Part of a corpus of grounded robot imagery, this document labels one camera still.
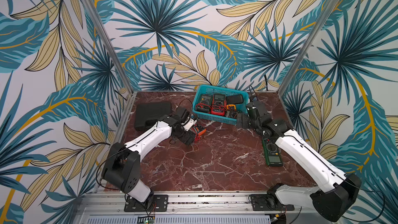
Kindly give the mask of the yellow multimeter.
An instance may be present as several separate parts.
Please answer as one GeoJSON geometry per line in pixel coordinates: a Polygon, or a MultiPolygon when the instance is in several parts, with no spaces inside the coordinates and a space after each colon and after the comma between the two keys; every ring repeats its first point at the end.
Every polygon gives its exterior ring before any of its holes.
{"type": "Polygon", "coordinates": [[[234,104],[228,104],[228,105],[227,105],[227,110],[228,110],[228,111],[236,111],[236,110],[237,110],[236,105],[234,105],[234,104]]]}

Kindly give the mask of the black multimeter back side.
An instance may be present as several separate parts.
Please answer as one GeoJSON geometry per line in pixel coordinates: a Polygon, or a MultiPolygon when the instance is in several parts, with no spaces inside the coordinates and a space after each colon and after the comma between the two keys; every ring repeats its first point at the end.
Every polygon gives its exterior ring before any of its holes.
{"type": "Polygon", "coordinates": [[[244,97],[242,94],[229,95],[226,97],[226,103],[228,105],[242,104],[244,103],[244,97]]]}

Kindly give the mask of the red Aneng multimeter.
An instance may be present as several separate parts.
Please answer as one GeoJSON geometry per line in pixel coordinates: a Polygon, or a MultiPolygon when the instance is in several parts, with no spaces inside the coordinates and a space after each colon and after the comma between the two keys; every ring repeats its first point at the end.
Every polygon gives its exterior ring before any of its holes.
{"type": "Polygon", "coordinates": [[[214,94],[210,113],[217,116],[225,116],[226,109],[226,96],[224,94],[214,94]]]}

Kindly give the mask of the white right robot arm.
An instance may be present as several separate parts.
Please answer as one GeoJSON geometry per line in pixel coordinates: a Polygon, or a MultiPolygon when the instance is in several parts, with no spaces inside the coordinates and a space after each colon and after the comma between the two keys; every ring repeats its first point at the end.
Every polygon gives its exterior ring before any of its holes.
{"type": "Polygon", "coordinates": [[[361,179],[347,174],[315,151],[292,125],[274,119],[261,101],[250,102],[246,112],[237,114],[237,127],[253,129],[260,137],[282,149],[315,181],[315,187],[277,184],[269,189],[283,205],[316,210],[324,219],[337,222],[355,203],[361,179]]]}

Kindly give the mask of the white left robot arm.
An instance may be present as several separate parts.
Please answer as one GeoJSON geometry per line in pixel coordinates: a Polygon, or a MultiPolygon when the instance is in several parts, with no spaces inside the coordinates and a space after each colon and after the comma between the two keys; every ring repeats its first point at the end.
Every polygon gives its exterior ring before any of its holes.
{"type": "Polygon", "coordinates": [[[112,145],[101,178],[136,201],[150,204],[153,191],[141,180],[141,161],[159,143],[170,137],[191,145],[196,138],[192,128],[197,119],[195,113],[178,107],[174,113],[158,118],[149,130],[136,139],[112,145]]]}

